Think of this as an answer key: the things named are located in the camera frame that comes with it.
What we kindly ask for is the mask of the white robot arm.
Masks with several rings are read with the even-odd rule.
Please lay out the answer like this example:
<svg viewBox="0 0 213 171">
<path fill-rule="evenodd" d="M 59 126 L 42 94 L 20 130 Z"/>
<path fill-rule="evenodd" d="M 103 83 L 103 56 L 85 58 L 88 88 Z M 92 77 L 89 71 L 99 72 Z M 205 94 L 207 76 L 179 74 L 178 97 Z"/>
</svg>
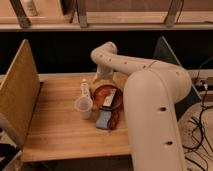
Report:
<svg viewBox="0 0 213 171">
<path fill-rule="evenodd" d="M 118 71 L 128 76 L 123 90 L 125 120 L 134 171 L 187 171 L 175 104 L 192 81 L 181 66 L 119 55 L 112 42 L 91 52 L 97 77 Z"/>
</svg>

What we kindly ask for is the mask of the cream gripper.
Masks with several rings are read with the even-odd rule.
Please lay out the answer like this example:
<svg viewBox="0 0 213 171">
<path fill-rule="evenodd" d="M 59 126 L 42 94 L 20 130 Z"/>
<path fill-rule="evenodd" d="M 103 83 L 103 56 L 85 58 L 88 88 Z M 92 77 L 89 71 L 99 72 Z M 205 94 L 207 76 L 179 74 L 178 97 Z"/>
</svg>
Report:
<svg viewBox="0 0 213 171">
<path fill-rule="evenodd" d="M 95 75 L 90 83 L 91 94 L 94 94 L 94 92 L 99 87 L 104 86 L 104 85 L 116 86 L 116 82 L 113 79 L 103 79 L 103 78 L 100 78 L 98 75 Z"/>
</svg>

